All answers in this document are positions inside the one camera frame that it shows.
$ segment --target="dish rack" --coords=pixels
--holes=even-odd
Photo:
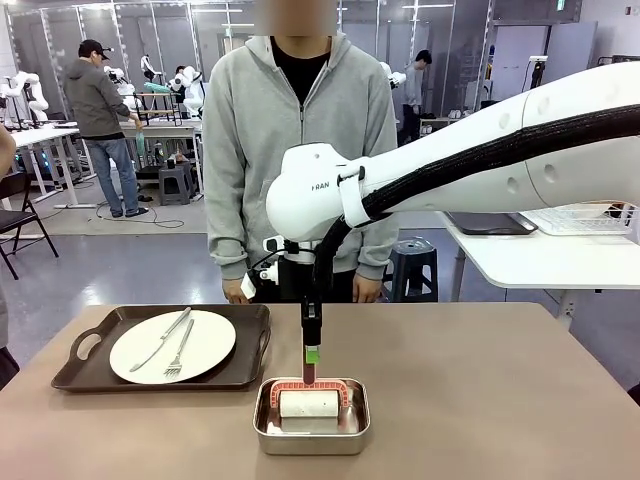
[[[522,212],[548,235],[628,235],[638,209],[621,203],[581,203]]]

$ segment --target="green object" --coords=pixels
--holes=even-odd
[[[138,155],[144,156],[144,133],[136,133],[136,148],[138,149]]]
[[[171,89],[158,83],[145,82],[144,86],[153,93],[171,93]]]
[[[318,350],[318,347],[306,347],[304,361],[307,365],[317,365],[320,363],[320,350]]]

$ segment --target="knife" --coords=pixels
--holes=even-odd
[[[151,355],[149,355],[144,362],[136,363],[133,367],[131,367],[131,370],[129,371],[135,372],[137,370],[140,370],[149,360],[151,360],[154,357],[154,355],[160,351],[160,349],[166,342],[169,335],[171,335],[171,332],[173,332],[176,329],[176,327],[180,325],[180,322],[182,322],[185,318],[187,318],[190,313],[191,313],[191,307],[185,308],[184,312],[180,314],[178,319],[175,322],[173,322],[173,324],[169,327],[169,329],[166,332],[162,334],[162,336],[158,340],[156,348],[153,350],[153,352],[151,352]]]

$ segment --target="neck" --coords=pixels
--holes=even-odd
[[[284,53],[295,58],[319,57],[331,51],[331,37],[274,37]]]

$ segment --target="shiny blue floor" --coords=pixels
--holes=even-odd
[[[457,246],[446,230],[403,232],[415,234],[438,249],[440,299],[447,301]],[[76,235],[54,237],[54,242],[59,259],[42,242],[12,258],[19,281],[0,266],[10,311],[9,348],[21,364],[86,305],[225,301],[204,235]],[[461,298],[502,302],[505,290],[487,283],[468,263]],[[542,291],[509,290],[507,299],[541,303],[554,314],[557,309]],[[585,295],[571,329],[625,388],[640,380],[640,318],[634,314],[639,307],[640,292]]]

